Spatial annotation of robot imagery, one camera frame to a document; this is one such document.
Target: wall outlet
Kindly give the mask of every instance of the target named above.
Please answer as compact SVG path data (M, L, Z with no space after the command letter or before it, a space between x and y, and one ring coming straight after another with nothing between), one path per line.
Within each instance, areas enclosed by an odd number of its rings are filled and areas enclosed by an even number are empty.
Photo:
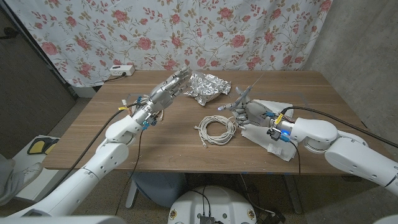
M126 72L126 76L131 76L135 69L132 65L113 65L111 69L112 76L121 76L123 72Z

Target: white cable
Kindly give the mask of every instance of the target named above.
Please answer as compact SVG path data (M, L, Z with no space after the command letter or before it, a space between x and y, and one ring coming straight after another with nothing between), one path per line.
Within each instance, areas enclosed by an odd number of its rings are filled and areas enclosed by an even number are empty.
M240 175L241 175L241 178L242 178L242 181L243 181L243 184L244 184L244 188L246 189L246 193L247 193L247 195L248 195L248 199L249 199L249 202L251 203L251 205L254 206L254 207L256 207L256 208L258 208L258 209L260 209L260 210L263 210L263 211L265 211L265 212L269 212L269 213L271 213L272 215L276 215L275 212L270 211L270 210L263 209L263 208L257 206L255 203L253 203L253 202L251 201L250 196L249 196L249 192L248 192L248 187L247 187L247 185L246 185L246 182L244 181L242 174L240 174Z
M233 116L230 118L226 118L226 117L220 116L220 115L205 116L205 118L203 118L203 120L200 121L199 127L198 126L194 127L196 130L199 131L199 137L200 137L204 147L207 147L205 140L208 141L210 144L217 144L220 146L227 144L229 142L229 140L231 140L231 138L234 136L235 131L236 131L236 126L234 125L234 123L232 121L230 121L231 118L233 118ZM219 122L219 123L225 125L226 132L220 136L209 136L207 134L206 127L210 123L213 123L213 122Z
M149 98L148 95L143 95L141 97L140 103L142 103L142 104L146 103L148 101L148 98ZM138 107L138 105L134 105L134 106L131 107L132 114L134 114L136 112L137 107ZM163 120L163 110L160 111L160 112L162 112L162 114L160 115L159 121L162 121Z

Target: crumpled aluminum foil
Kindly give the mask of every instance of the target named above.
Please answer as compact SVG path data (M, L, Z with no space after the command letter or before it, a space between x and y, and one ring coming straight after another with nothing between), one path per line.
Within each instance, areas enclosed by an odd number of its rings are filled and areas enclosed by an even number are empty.
M192 71L189 83L191 90L184 94L194 97L202 106L205 106L207 102L216 98L220 93L228 95L231 90L231 82L198 71Z

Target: floral curtain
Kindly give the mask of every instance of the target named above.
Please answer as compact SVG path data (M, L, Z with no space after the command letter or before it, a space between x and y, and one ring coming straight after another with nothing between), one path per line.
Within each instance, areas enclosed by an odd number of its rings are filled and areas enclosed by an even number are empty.
M138 70L299 70L331 0L6 0L68 83Z

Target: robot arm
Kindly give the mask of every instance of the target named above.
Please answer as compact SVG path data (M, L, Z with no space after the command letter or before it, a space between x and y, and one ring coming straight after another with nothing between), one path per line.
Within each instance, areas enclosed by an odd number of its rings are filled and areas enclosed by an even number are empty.
M95 185L127 159L128 145L134 143L142 130L150 124L153 126L156 124L157 112L172 104L173 99L186 89L187 85L184 83L188 79L187 68L183 67L164 83L156 86L146 104L131 116L127 115L106 130L106 139L82 168L59 185L49 196L10 217L71 215Z
M268 127L267 134L275 141L302 142L312 153L325 154L335 168L373 181L398 195L398 163L370 149L365 140L351 133L338 130L333 124L275 114L272 110L247 96L238 98L239 103L220 106L229 109L238 126L245 124Z

